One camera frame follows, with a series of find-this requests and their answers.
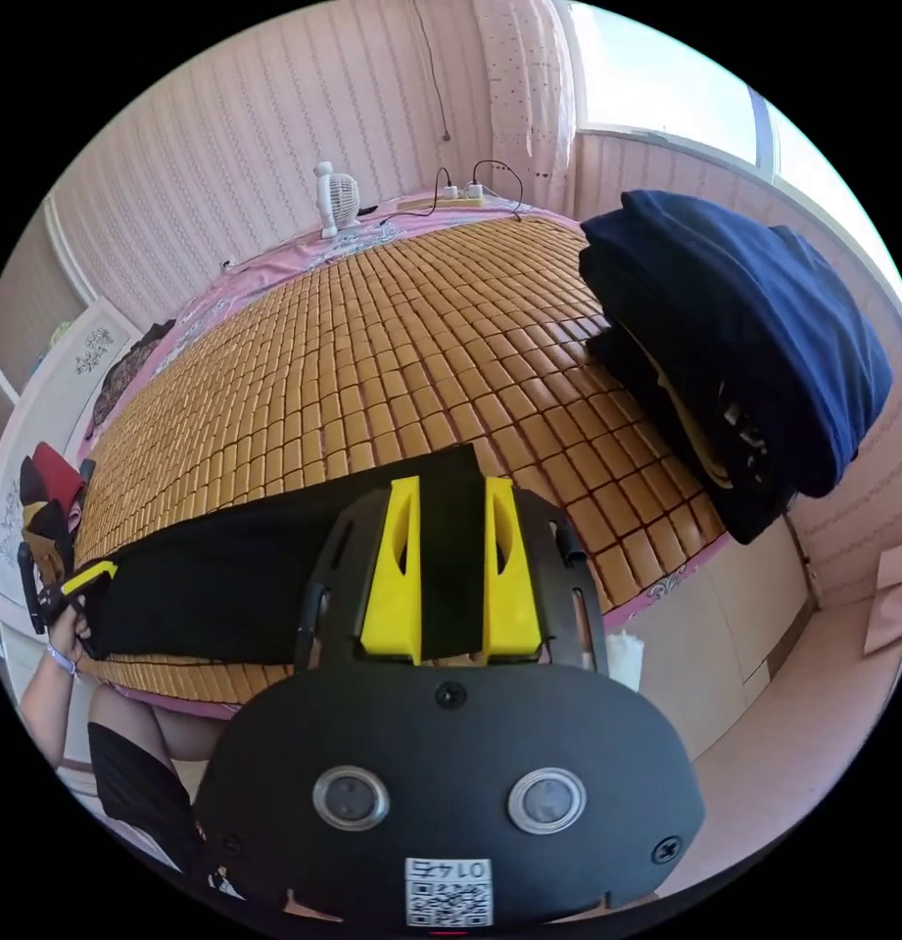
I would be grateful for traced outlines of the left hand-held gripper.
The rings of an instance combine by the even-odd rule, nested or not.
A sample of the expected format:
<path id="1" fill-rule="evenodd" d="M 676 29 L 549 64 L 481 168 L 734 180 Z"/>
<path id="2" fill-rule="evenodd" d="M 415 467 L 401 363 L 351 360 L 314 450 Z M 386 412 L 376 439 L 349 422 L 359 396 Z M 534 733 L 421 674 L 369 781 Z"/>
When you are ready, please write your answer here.
<path id="1" fill-rule="evenodd" d="M 39 595 L 39 613 L 48 643 L 48 633 L 58 616 L 69 606 L 83 614 L 90 629 L 82 656 L 101 661 L 107 655 L 101 630 L 105 612 L 107 580 L 112 580 L 118 565 L 112 560 L 98 560 L 68 578 L 61 586 L 45 588 Z"/>

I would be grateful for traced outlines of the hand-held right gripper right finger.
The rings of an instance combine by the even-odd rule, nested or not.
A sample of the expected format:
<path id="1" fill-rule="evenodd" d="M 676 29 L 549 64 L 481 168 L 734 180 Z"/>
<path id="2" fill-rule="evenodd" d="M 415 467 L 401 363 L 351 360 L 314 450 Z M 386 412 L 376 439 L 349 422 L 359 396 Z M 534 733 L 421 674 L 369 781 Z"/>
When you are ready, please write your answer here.
<path id="1" fill-rule="evenodd" d="M 514 489 L 487 477 L 484 499 L 485 655 L 536 655 L 542 630 Z"/>

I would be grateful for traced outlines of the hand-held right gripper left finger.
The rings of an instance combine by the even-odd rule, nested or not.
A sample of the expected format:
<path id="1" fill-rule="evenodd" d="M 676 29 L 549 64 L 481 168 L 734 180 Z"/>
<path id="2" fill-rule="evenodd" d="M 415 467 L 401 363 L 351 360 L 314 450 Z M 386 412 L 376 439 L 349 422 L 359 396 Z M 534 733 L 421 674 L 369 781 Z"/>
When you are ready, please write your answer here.
<path id="1" fill-rule="evenodd" d="M 394 480 L 359 633 L 369 657 L 421 662 L 420 536 L 419 478 Z"/>

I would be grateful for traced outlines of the person's left hand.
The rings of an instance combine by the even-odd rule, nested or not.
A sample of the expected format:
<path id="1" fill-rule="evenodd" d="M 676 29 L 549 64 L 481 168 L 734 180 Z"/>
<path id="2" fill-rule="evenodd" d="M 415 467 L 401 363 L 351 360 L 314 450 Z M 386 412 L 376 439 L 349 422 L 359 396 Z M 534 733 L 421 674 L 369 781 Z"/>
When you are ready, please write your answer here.
<path id="1" fill-rule="evenodd" d="M 48 633 L 48 648 L 53 658 L 74 673 L 84 652 L 90 629 L 83 614 L 69 605 L 55 620 Z"/>

